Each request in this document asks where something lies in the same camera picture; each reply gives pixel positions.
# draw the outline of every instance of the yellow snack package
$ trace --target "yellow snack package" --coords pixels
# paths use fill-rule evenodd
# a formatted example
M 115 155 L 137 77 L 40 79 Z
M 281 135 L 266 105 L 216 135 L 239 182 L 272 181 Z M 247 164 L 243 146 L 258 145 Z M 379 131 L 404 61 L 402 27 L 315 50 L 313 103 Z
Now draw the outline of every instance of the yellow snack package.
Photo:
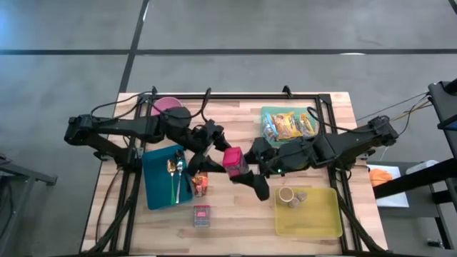
M 271 120 L 274 122 L 276 130 L 278 131 L 276 140 L 288 140 L 303 136 L 296 126 L 295 117 L 293 117 L 294 114 L 295 112 L 291 111 L 287 114 L 271 115 Z

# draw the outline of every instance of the gray concrete floor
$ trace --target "gray concrete floor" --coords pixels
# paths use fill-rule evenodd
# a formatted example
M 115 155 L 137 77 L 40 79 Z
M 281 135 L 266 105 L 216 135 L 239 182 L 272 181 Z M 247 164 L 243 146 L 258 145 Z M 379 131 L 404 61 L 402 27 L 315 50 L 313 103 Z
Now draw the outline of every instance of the gray concrete floor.
M 0 49 L 129 49 L 141 0 L 0 2 Z M 446 0 L 155 0 L 140 49 L 457 48 L 457 16 Z M 127 91 L 349 91 L 357 117 L 457 77 L 457 55 L 137 56 Z M 116 98 L 126 56 L 0 56 L 0 152 L 59 176 L 37 184 L 13 256 L 79 249 L 100 162 L 68 146 L 68 117 Z M 397 106 L 394 116 L 414 102 Z M 100 111 L 112 115 L 112 108 Z M 394 126 L 400 130 L 405 121 Z M 386 161 L 451 156 L 433 109 L 418 111 Z M 372 156 L 373 160 L 381 153 Z M 457 216 L 445 206 L 448 223 Z M 383 217 L 389 248 L 452 256 L 426 247 L 433 220 Z

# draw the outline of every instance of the pink bowl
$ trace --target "pink bowl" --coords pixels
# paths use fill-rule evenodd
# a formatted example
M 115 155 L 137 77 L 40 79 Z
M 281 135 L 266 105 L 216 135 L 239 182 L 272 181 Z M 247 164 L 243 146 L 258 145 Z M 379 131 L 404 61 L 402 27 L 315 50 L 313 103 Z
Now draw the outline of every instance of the pink bowl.
M 181 107 L 183 104 L 176 98 L 174 97 L 163 97 L 157 101 L 154 102 L 154 106 L 161 110 L 165 111 L 166 109 L 173 108 L 173 107 Z M 156 116 L 159 115 L 159 111 L 157 111 L 154 107 L 152 108 L 151 115 Z

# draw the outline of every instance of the gold spoon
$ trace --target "gold spoon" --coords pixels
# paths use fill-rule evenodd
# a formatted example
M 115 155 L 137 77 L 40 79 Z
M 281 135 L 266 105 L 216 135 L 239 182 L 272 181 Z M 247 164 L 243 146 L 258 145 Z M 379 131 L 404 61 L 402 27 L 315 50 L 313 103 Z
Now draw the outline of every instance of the gold spoon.
M 171 204 L 175 204 L 176 200 L 174 198 L 174 182 L 173 182 L 173 175 L 174 172 L 176 171 L 176 164 L 172 160 L 168 160 L 166 162 L 166 170 L 170 173 L 171 175 Z

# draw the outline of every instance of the green tray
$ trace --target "green tray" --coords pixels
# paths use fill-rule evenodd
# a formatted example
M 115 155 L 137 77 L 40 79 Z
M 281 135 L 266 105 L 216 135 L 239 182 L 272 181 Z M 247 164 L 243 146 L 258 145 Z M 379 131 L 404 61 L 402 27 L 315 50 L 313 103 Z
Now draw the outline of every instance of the green tray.
M 306 114 L 306 116 L 308 117 L 308 120 L 309 120 L 309 123 L 313 126 L 314 128 L 314 131 L 317 131 L 318 129 L 318 124 L 316 123 L 316 120 L 314 120 L 313 118 L 311 118 L 311 116 L 308 114 L 307 110 L 306 110 L 306 107 L 272 107 L 272 106 L 264 106 L 261 108 L 261 120 L 260 120 L 260 124 L 261 124 L 261 127 L 260 127 L 260 135 L 263 136 L 263 129 L 265 128 L 263 126 L 263 119 L 265 118 L 265 113 L 269 113 L 269 114 L 272 114 L 272 115 L 275 115 L 275 114 L 287 114 L 291 111 L 294 111 L 295 114 L 295 118 L 297 119 L 300 119 L 300 115 L 301 114 Z M 282 145 L 283 143 L 287 143 L 288 141 L 285 140 L 285 141 L 272 141 L 272 140 L 269 140 L 269 138 L 265 138 L 272 146 L 280 146 Z

